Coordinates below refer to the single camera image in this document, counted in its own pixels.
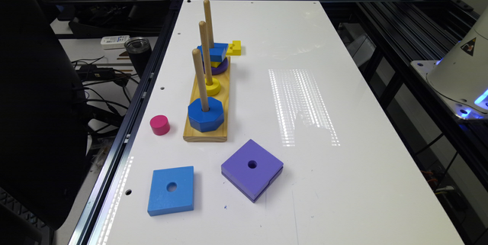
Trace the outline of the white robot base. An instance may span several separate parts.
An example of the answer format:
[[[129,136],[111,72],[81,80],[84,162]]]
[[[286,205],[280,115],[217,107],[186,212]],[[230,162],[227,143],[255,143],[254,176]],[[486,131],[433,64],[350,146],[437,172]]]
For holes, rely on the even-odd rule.
[[[440,60],[414,60],[416,73],[461,120],[487,119],[487,12]]]

